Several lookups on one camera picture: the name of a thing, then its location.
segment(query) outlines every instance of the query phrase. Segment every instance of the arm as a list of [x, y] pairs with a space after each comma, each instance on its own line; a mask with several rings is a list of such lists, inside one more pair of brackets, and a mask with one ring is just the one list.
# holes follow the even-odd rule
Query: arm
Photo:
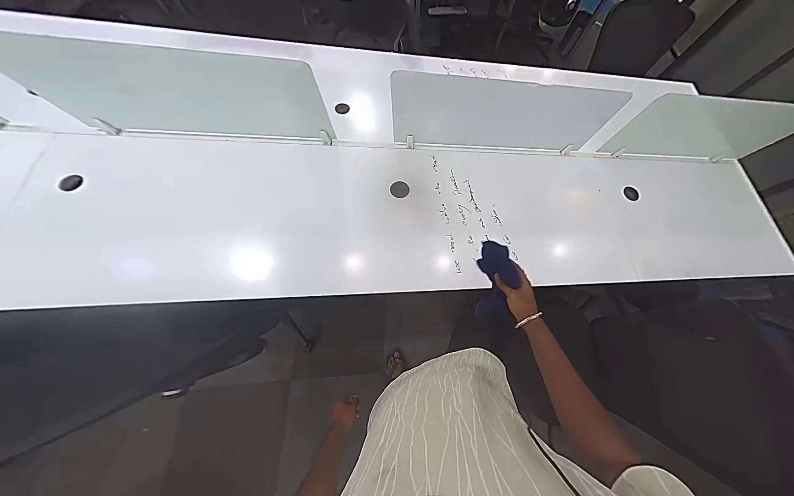
[[339, 401], [333, 407], [331, 418], [333, 423], [326, 432], [323, 444], [320, 445], [318, 455], [314, 457], [312, 468], [308, 469], [305, 479], [295, 492], [296, 496], [337, 496], [339, 491], [339, 463], [342, 452], [345, 451], [347, 434], [354, 427], [354, 421], [359, 416], [357, 406], [360, 404], [357, 396]]
[[[522, 285], [516, 289], [495, 275], [495, 282], [507, 296], [507, 306], [517, 321], [538, 312], [532, 286], [522, 270], [521, 273]], [[590, 462], [598, 466], [597, 471], [604, 470], [608, 473], [606, 479], [614, 480], [624, 468], [639, 463], [608, 412], [572, 367], [547, 324], [539, 318], [525, 324], [523, 330], [535, 353], [535, 362], [544, 378], [559, 424], [592, 459]]]

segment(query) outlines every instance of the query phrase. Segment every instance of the gold bangle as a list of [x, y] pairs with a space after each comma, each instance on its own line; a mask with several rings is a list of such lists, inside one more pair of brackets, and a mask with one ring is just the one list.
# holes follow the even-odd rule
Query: gold bangle
[[535, 315], [529, 315], [528, 317], [526, 317], [525, 319], [523, 319], [522, 321], [520, 321], [520, 323], [519, 323], [519, 324], [517, 324], [516, 326], [513, 326], [513, 328], [514, 328], [514, 329], [519, 329], [520, 327], [523, 327], [525, 324], [527, 324], [527, 323], [529, 323], [529, 322], [532, 322], [532, 321], [534, 321], [534, 320], [535, 320], [535, 319], [537, 319], [538, 317], [541, 317], [541, 315], [542, 315], [543, 313], [544, 313], [543, 311], [539, 311], [539, 312], [535, 313]]

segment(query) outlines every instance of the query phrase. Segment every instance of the whiteboard desk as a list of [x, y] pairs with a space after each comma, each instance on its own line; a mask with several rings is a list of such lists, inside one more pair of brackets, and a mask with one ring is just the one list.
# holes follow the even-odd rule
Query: whiteboard desk
[[686, 83], [0, 11], [0, 116], [0, 310], [794, 274]]

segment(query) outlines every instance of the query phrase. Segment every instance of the bare foot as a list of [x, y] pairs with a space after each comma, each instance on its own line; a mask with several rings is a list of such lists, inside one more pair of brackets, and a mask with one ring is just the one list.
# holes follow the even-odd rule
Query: bare foot
[[391, 356], [388, 357], [386, 374], [391, 380], [396, 379], [403, 371], [406, 370], [406, 361], [403, 359], [401, 352], [396, 349]]

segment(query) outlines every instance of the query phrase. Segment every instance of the wrist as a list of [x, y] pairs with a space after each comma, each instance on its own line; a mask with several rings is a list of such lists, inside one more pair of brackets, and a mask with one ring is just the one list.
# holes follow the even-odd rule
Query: wrist
[[525, 331], [526, 334], [539, 333], [542, 330], [548, 330], [547, 324], [544, 322], [543, 317], [538, 317], [537, 319], [526, 322], [526, 324], [523, 327], [520, 327], [520, 329]]
[[535, 313], [538, 312], [538, 307], [530, 306], [529, 308], [525, 308], [523, 310], [517, 310], [516, 313], [513, 314], [513, 318], [516, 319], [516, 323], [519, 324], [523, 321], [523, 319], [527, 319]]

